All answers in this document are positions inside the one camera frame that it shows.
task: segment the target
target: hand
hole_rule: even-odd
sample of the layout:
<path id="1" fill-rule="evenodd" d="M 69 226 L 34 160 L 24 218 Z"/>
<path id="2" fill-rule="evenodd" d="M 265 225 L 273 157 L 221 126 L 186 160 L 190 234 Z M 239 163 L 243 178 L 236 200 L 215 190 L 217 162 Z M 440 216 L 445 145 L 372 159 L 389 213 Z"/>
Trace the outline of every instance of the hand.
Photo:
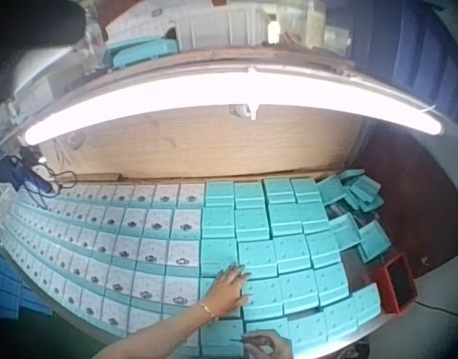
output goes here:
<path id="1" fill-rule="evenodd" d="M 244 334 L 244 347 L 254 359 L 293 359 L 290 340 L 281 337 L 277 331 L 252 331 Z M 265 353 L 261 347 L 268 346 L 271 354 Z"/>
<path id="2" fill-rule="evenodd" d="M 244 266 L 231 264 L 228 269 L 219 273 L 207 292 L 204 303 L 218 318 L 232 313 L 249 301 L 248 295 L 240 295 L 241 289 L 251 275 L 242 274 L 243 269 Z"/>

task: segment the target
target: black cable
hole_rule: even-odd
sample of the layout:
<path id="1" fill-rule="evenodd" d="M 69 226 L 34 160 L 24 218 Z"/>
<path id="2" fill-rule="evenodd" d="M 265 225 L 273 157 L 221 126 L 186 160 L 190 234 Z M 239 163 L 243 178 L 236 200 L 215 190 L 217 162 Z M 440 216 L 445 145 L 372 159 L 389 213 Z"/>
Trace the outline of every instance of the black cable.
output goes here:
<path id="1" fill-rule="evenodd" d="M 432 307 L 431 305 L 424 304 L 424 303 L 421 303 L 421 302 L 419 302 L 419 301 L 415 301 L 414 303 L 417 303 L 417 304 L 420 305 L 421 307 L 425 307 L 425 308 L 432 309 L 432 310 L 438 310 L 438 311 L 444 312 L 444 313 L 446 313 L 446 314 L 451 314 L 452 316 L 458 316 L 458 313 L 451 312 L 451 311 L 446 310 L 446 309 L 444 309 L 444 308 Z"/>

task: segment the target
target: fluorescent lamp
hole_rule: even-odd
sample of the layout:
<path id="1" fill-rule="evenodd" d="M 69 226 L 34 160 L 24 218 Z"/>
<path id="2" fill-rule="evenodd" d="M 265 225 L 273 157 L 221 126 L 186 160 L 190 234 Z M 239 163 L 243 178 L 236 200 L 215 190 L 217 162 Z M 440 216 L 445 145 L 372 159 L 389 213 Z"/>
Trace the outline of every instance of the fluorescent lamp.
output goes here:
<path id="1" fill-rule="evenodd" d="M 342 76 L 307 76 L 253 69 L 179 75 L 130 85 L 77 103 L 32 126 L 39 144 L 97 123 L 147 112 L 210 105 L 289 105 L 349 112 L 408 126 L 431 135 L 442 125 L 422 105 L 395 90 Z"/>

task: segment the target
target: red box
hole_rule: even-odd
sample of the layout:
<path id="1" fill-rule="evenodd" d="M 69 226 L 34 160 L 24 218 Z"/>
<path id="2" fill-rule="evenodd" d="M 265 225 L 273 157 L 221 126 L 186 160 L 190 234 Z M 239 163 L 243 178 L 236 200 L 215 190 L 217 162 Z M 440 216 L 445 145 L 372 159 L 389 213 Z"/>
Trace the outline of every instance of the red box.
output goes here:
<path id="1" fill-rule="evenodd" d="M 404 253 L 384 263 L 372 272 L 371 277 L 377 283 L 386 313 L 396 313 L 399 316 L 417 298 L 412 270 Z"/>

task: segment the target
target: bracelet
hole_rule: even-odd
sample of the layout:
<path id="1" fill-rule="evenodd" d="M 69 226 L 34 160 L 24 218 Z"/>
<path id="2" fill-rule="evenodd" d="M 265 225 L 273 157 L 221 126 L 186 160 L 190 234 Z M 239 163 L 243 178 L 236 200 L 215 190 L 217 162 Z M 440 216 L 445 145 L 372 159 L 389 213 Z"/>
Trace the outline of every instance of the bracelet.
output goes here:
<path id="1" fill-rule="evenodd" d="M 219 320 L 219 318 L 211 311 L 211 309 L 209 309 L 206 303 L 204 303 L 203 301 L 200 301 L 199 304 L 211 316 L 211 318 L 214 319 L 214 322 L 217 322 Z"/>

